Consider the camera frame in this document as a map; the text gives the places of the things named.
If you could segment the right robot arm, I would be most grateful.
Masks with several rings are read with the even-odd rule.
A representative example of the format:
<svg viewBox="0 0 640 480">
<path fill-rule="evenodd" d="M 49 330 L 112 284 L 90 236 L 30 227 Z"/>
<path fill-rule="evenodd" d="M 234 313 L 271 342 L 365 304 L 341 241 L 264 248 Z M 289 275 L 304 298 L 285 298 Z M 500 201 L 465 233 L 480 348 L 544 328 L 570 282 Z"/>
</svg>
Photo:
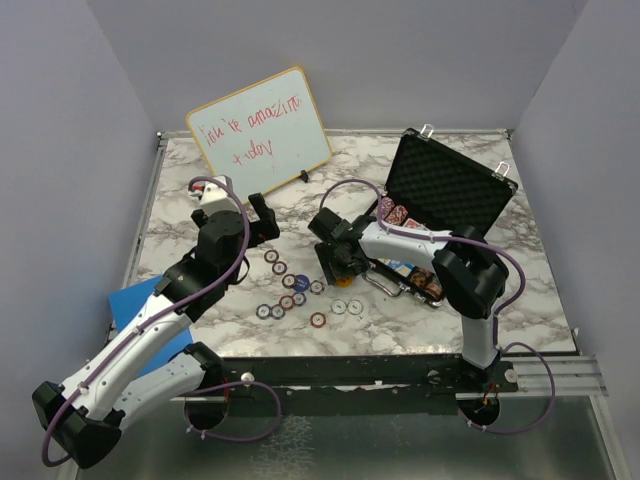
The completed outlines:
<svg viewBox="0 0 640 480">
<path fill-rule="evenodd" d="M 461 383 L 481 391 L 496 376 L 496 301 L 504 294 L 508 268 L 480 232 L 466 226 L 429 232 L 394 226 L 370 215 L 349 222 L 324 207 L 309 223 L 319 242 L 316 255 L 331 285 L 362 275 L 379 259 L 409 263 L 434 273 L 449 304 L 461 317 Z"/>
</svg>

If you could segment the yellow big blind button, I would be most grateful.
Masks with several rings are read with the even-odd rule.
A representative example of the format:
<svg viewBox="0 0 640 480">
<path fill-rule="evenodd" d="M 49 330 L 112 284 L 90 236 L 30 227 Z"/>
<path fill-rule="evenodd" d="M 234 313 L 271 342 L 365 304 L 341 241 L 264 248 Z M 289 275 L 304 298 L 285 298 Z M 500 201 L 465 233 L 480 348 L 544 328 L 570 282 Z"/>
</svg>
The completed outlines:
<svg viewBox="0 0 640 480">
<path fill-rule="evenodd" d="M 353 284 L 353 277 L 341 277 L 336 279 L 335 285 L 339 288 L 349 288 Z"/>
</svg>

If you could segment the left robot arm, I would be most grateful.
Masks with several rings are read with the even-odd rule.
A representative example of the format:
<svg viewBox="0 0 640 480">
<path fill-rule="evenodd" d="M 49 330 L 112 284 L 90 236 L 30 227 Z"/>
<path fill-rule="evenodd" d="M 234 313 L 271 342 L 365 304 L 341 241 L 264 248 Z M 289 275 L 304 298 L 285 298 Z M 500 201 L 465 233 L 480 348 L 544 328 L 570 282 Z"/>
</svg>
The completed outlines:
<svg viewBox="0 0 640 480">
<path fill-rule="evenodd" d="M 208 347 L 192 343 L 163 367 L 140 372 L 171 340 L 189 329 L 239 283 L 246 252 L 280 230 L 260 193 L 249 202 L 249 220 L 232 193 L 200 198 L 192 217 L 196 246 L 171 266 L 134 318 L 79 371 L 62 383 L 45 381 L 32 394 L 45 431 L 42 460 L 48 467 L 73 461 L 82 469 L 103 460 L 140 416 L 180 394 L 223 394 L 255 380 L 229 381 L 223 361 Z"/>
</svg>

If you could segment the blue small blind button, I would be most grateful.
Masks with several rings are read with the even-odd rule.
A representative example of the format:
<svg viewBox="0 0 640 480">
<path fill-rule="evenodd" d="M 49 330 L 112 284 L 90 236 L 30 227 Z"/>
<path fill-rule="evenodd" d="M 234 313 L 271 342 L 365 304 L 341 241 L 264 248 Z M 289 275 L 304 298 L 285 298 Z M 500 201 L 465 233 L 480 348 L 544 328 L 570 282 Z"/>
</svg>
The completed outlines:
<svg viewBox="0 0 640 480">
<path fill-rule="evenodd" d="M 311 285 L 310 279 L 304 274 L 297 274 L 295 276 L 294 290 L 296 292 L 306 292 Z"/>
</svg>

